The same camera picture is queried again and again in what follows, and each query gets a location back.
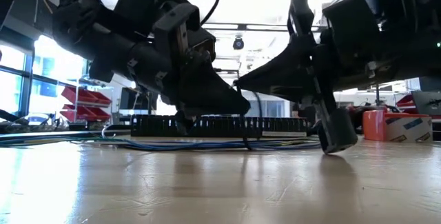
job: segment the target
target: security camera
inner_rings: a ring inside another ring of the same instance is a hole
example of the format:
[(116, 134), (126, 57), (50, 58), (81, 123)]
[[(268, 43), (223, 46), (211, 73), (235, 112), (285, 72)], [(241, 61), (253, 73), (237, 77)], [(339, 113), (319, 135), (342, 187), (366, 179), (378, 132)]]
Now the security camera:
[(236, 37), (234, 39), (234, 43), (233, 43), (233, 49), (235, 50), (241, 50), (243, 49), (245, 43), (242, 40), (242, 37)]

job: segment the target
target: orange box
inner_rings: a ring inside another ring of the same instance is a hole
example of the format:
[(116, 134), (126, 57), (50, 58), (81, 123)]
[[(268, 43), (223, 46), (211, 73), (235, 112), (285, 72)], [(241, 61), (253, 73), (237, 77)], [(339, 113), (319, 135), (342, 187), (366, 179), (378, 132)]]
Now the orange box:
[(426, 114), (366, 111), (363, 133), (372, 141), (433, 141), (432, 118)]

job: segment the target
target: red shelf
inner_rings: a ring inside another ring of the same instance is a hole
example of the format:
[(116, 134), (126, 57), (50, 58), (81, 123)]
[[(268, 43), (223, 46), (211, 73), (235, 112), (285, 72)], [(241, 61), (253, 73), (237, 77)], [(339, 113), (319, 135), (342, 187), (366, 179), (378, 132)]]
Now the red shelf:
[(413, 96), (411, 94), (406, 95), (397, 103), (397, 108), (408, 114), (417, 114), (415, 103), (413, 103)]
[[(60, 113), (70, 122), (75, 121), (75, 105), (65, 104)], [(110, 115), (101, 108), (77, 106), (76, 119), (84, 121), (107, 121)]]
[(105, 95), (101, 94), (100, 92), (89, 92), (92, 96), (97, 98), (96, 102), (99, 104), (106, 104), (109, 106), (112, 103), (112, 100), (108, 99)]
[(111, 115), (101, 108), (108, 108), (112, 104), (112, 100), (100, 92), (91, 92), (88, 90), (78, 89), (78, 98), (76, 97), (76, 87), (66, 86), (61, 93), (72, 104), (63, 106), (60, 113), (70, 122), (76, 120), (85, 121), (107, 121)]

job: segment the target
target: cable bundle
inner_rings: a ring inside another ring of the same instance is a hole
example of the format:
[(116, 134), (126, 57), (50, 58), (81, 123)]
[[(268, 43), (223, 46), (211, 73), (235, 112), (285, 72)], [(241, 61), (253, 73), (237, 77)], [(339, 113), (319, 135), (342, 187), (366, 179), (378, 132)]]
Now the cable bundle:
[[(0, 147), (23, 147), (33, 145), (45, 145), (51, 143), (71, 142), (76, 144), (91, 145), (117, 145), (119, 147), (132, 148), (136, 150), (162, 152), (178, 150), (214, 150), (214, 149), (241, 149), (246, 148), (243, 141), (226, 142), (202, 142), (192, 143), (185, 141), (139, 141), (115, 138), (78, 138), (66, 136), (40, 136), (24, 139), (10, 139), (0, 141)], [(249, 146), (255, 150), (306, 150), (320, 148), (316, 140), (287, 139), (287, 140), (265, 140), (249, 141)]]

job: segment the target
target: black robotic leg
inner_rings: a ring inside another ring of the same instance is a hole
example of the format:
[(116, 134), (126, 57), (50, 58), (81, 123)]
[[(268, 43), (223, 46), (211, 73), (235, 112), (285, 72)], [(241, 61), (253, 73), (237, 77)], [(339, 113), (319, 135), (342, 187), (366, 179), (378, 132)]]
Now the black robotic leg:
[(320, 115), (318, 137), (325, 154), (339, 152), (358, 141), (351, 118), (346, 109), (337, 108), (332, 86), (328, 80), (314, 77), (316, 98), (314, 105)]

